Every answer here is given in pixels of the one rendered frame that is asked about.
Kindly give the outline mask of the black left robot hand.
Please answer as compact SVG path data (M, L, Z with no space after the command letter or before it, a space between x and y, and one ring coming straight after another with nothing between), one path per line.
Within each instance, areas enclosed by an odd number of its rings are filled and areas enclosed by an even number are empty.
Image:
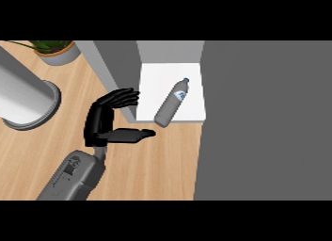
M113 110L137 105L139 91L119 88L102 96L91 104L85 116L82 139L85 147L105 147L108 143L137 143L153 137L150 129L113 128Z

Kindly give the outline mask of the clear plastic water bottle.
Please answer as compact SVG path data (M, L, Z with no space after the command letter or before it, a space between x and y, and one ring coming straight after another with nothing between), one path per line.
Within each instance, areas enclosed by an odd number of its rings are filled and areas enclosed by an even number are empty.
M187 94L187 89L189 89L189 79L183 78L174 84L169 90L169 93L167 95L167 98L153 116L153 122L162 128L168 126L171 119L177 113L178 106Z

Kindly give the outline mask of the grey cabinet with white shelf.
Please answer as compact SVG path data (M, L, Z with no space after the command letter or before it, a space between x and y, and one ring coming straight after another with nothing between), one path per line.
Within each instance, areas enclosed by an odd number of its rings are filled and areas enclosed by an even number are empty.
M202 40L77 40L75 44L108 91L140 91L137 106L124 107L128 123L152 123L177 81L189 91L172 122L203 122Z

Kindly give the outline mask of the dark grey cabinet door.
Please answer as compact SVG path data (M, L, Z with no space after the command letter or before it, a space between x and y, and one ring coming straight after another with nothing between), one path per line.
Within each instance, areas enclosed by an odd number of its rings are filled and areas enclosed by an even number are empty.
M209 41L199 200L332 200L332 41Z

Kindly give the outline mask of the white cylinder on grey base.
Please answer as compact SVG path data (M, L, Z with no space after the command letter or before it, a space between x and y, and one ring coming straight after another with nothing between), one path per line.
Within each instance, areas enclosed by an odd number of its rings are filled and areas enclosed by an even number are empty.
M56 114L59 87L41 80L0 46L0 118L18 131L35 129Z

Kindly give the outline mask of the grey plant pot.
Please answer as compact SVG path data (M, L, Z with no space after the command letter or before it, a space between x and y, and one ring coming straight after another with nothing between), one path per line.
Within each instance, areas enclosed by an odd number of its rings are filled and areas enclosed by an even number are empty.
M51 54L43 54L35 52L41 61L50 66L62 66L71 63L79 56L81 51L74 41L69 42L68 46Z

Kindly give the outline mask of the green plant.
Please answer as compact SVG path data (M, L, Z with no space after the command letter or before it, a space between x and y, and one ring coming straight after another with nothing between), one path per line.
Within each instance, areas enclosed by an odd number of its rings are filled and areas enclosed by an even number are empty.
M12 40L12 43L34 49L43 54L53 54L68 47L71 40L29 40L28 44Z

